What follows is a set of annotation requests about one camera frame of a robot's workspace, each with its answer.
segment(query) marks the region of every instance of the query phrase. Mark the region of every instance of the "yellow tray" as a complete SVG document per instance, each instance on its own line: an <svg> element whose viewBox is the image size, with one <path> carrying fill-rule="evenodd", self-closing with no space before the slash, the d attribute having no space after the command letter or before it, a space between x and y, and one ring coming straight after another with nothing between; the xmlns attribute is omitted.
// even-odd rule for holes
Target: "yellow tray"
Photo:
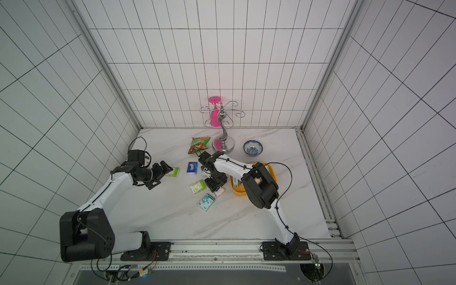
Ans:
<svg viewBox="0 0 456 285"><path fill-rule="evenodd" d="M277 183L277 178L275 177L274 169L272 169L272 166L270 164L267 165L267 167L269 168L269 172L270 172L272 178ZM231 190L234 192L234 194L236 196L246 196L247 195L247 193L245 192L244 185L242 185L242 182L240 180L239 180L238 186L234 187L233 186L233 177L229 175L229 184L231 186Z"/></svg>

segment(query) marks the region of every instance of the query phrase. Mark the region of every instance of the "marble tabletop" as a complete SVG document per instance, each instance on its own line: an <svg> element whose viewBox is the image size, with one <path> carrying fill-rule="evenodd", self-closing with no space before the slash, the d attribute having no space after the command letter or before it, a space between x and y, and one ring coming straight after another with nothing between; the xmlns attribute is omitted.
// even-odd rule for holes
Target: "marble tabletop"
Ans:
<svg viewBox="0 0 456 285"><path fill-rule="evenodd" d="M192 137L210 136L220 129L143 129L139 136L147 141L147 151L153 162L164 160L179 167L178 177L165 176L152 190L145 186L131 187L119 200L109 216L114 232L146 230L151 239L273 239L280 234L278 225L265 209L255 207L247 196L236 196L229 183L225 192L216 198L205 212L198 202L210 190L193 194L189 185L205 177L198 169L196 176L187 175L189 161L198 161L196 154L188 155ZM290 190L280 203L290 228L304 238L330 238L318 198L294 129L231 129L228 135L235 141L228 154L242 162L282 162L293 173ZM263 152L250 157L243 151L244 142L261 142ZM132 149L144 149L144 141L136 140ZM290 173L281 165L272 165L278 180L279 194L290 183Z"/></svg>

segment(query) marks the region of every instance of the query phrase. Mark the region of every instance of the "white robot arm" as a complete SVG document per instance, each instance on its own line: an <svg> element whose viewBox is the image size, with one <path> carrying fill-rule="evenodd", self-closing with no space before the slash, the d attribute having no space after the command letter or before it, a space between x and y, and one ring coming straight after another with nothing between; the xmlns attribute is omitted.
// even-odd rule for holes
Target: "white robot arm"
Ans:
<svg viewBox="0 0 456 285"><path fill-rule="evenodd" d="M205 160L205 164L203 166L208 164L208 162L207 162L208 159L209 160L215 160L213 162L213 165L215 166L216 171L218 171L220 173L228 174L228 175L230 175L232 177L235 177L239 181L242 180L244 175L248 174L252 170L252 166L250 164L245 164L243 162L236 161L234 159L229 158L227 155L217 156L217 153L212 155L212 156L210 156L210 158L207 158ZM247 192L247 194L248 195L250 194L249 198L252 201L253 198L251 198L251 196L254 196L254 195L252 195L251 192L250 193ZM280 206L280 202L278 202L278 194L277 195L273 195L273 197L275 199L270 203L270 205L262 204L262 203L254 203L253 201L252 201L252 203L254 203L254 205L257 206L258 208L262 208L262 207L267 208L267 211L272 214L272 216L274 217L275 222L277 223L277 225L280 228L281 236L276 237L277 240L280 241L283 244L287 244L293 238L293 234L292 234L293 230L291 228L289 228L289 227L287 229L284 226L284 224L287 225L288 223L286 221L285 215L284 215L284 213L282 211L282 208Z"/></svg>
<svg viewBox="0 0 456 285"><path fill-rule="evenodd" d="M145 164L145 151L129 150L128 160L111 171L111 177L87 203L60 218L61 258L66 262L106 258L128 252L137 259L147 259L153 249L147 232L114 233L108 216L122 195L132 185L142 182L152 189L172 171L164 161Z"/></svg>
<svg viewBox="0 0 456 285"><path fill-rule="evenodd" d="M258 208L266 208L280 228L278 247L284 257L298 246L296 233L286 227L285 215L278 203L278 186L263 164L244 164L220 152L203 152L199 161L211 175L205 180L215 191L228 180L227 174L238 178L244 185L250 201ZM149 189L160 184L160 179L172 171L164 161L151 168L145 166L145 152L129 150L128 161L111 171L111 178L101 189L74 212L60 218L60 245L63 261L106 258L110 254L127 252L131 260L147 260L154 251L147 232L114 233L108 216L122 195L132 185L143 182Z"/></svg>

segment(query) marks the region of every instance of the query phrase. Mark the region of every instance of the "metal bracket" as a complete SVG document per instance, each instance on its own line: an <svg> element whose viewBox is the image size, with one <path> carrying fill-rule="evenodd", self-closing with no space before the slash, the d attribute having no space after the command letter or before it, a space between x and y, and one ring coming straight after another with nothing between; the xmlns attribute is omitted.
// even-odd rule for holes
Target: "metal bracket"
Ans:
<svg viewBox="0 0 456 285"><path fill-rule="evenodd" d="M280 254L280 244L278 242L262 242L261 245L264 260L311 260L312 258L309 246L304 241L299 242L296 250L292 254L288 255L288 258L285 258ZM300 253L299 251L308 252L308 254Z"/></svg>
<svg viewBox="0 0 456 285"><path fill-rule="evenodd" d="M156 250L158 255L155 257L157 261L167 261L170 256L170 242L151 242L150 243L152 250ZM134 255L128 255L123 253L120 257L122 261L152 261L154 260L154 255L151 254L147 259L138 260Z"/></svg>

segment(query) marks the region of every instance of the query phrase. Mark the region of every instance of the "blue and white bowl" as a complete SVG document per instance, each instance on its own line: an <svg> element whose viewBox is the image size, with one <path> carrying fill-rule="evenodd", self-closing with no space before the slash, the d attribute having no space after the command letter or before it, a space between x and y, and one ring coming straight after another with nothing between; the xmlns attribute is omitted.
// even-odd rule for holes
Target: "blue and white bowl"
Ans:
<svg viewBox="0 0 456 285"><path fill-rule="evenodd" d="M263 151L263 146L259 141L248 140L244 144L244 151L248 156L257 156Z"/></svg>

